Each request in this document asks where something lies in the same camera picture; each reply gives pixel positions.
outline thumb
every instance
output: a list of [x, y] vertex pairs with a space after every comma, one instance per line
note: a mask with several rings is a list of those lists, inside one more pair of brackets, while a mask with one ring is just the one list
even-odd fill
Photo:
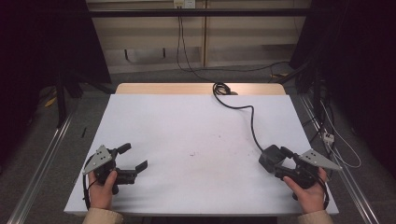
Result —
[[289, 188], [293, 190], [293, 192], [297, 195], [297, 197], [300, 198], [300, 195], [305, 193], [305, 191], [290, 177], [284, 176], [283, 181], [285, 181], [285, 183], [289, 186]]
[[117, 171], [112, 171], [106, 179], [104, 189], [111, 190], [113, 188], [114, 183], [116, 182], [116, 179], [117, 179]]

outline white tabletop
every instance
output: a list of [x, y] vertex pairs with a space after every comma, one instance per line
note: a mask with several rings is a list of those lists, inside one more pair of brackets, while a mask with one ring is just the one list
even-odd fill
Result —
[[[263, 148], [302, 154], [310, 146], [288, 95], [220, 96], [254, 105]], [[232, 110], [212, 95], [112, 95], [87, 159], [100, 145], [131, 143], [117, 157], [123, 170], [148, 160], [134, 185], [120, 186], [113, 209], [136, 216], [285, 216], [300, 214], [291, 190], [259, 164], [250, 109]], [[292, 160], [286, 166], [294, 167]], [[64, 211], [84, 215], [81, 176]], [[327, 211], [338, 213], [332, 199]]]

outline sleeve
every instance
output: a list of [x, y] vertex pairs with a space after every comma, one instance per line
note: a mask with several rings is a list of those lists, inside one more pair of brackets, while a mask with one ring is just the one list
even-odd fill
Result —
[[90, 208], [83, 224], [121, 224], [122, 221], [121, 214], [100, 208]]
[[327, 214], [326, 210], [308, 213], [298, 217], [299, 224], [332, 224], [332, 218]]

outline human hand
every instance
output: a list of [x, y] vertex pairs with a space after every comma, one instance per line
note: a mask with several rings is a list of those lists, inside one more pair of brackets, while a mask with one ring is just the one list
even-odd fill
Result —
[[[319, 177], [326, 182], [326, 172], [319, 167]], [[309, 189], [302, 189], [290, 177], [284, 176], [283, 181], [293, 190], [297, 195], [298, 202], [303, 209], [303, 214], [313, 213], [323, 210], [324, 191], [317, 182]]]
[[88, 178], [90, 180], [90, 186], [91, 186], [90, 187], [91, 207], [110, 210], [111, 200], [113, 198], [112, 188], [114, 182], [116, 182], [117, 172], [112, 171], [110, 175], [108, 175], [106, 183], [104, 185], [101, 185], [96, 181], [96, 176], [93, 172], [90, 172], [88, 174]]

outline gray floor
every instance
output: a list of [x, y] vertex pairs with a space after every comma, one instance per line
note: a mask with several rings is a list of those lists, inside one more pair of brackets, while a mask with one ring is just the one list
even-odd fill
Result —
[[[251, 69], [261, 66], [250, 65], [227, 68]], [[273, 73], [288, 73], [289, 71], [290, 69], [285, 66], [275, 66], [273, 69]], [[263, 83], [270, 79], [271, 71], [270, 69], [249, 73], [204, 71], [199, 74], [224, 82]], [[201, 82], [193, 74], [180, 70], [117, 74], [112, 75], [112, 79], [114, 83], [108, 85], [110, 87], [116, 87], [121, 82]], [[77, 105], [76, 113], [48, 172], [45, 173], [44, 181], [40, 185], [40, 190], [35, 196], [29, 213], [23, 218], [25, 223], [82, 222], [82, 217], [67, 215], [63, 210], [106, 109], [108, 95], [90, 86], [84, 84], [81, 84], [81, 86], [85, 90], [81, 99], [67, 99], [69, 111], [73, 105]], [[285, 85], [285, 90], [290, 95], [301, 122], [309, 120], [301, 101], [301, 95], [296, 94], [293, 83], [290, 82]], [[44, 107], [44, 103], [40, 103], [37, 107], [27, 134], [23, 137], [11, 160], [3, 167], [4, 171], [0, 175], [0, 223], [7, 223], [29, 181], [34, 176], [35, 169], [50, 144], [52, 136], [55, 134], [57, 107], [56, 105]], [[394, 211], [396, 211], [395, 179], [372, 156], [364, 140], [353, 134], [351, 125], [342, 111], [337, 108], [336, 102], [332, 103], [332, 107], [337, 131], [357, 150], [361, 157], [361, 168], [351, 169], [361, 191], [373, 207], [379, 223], [396, 223], [396, 215], [394, 214]], [[308, 139], [315, 133], [314, 126], [311, 124], [305, 126], [304, 129]], [[336, 139], [336, 144], [344, 160], [356, 163], [355, 156], [351, 154], [344, 143]], [[316, 138], [312, 143], [312, 148], [324, 152], [319, 138]], [[334, 223], [368, 223], [361, 217], [356, 202], [348, 193], [339, 174], [334, 173], [332, 175], [332, 181], [329, 185], [340, 210], [339, 215], [333, 216]], [[141, 221], [140, 217], [127, 218], [127, 223], [139, 221]], [[278, 223], [297, 223], [297, 221], [296, 217], [279, 217]]]

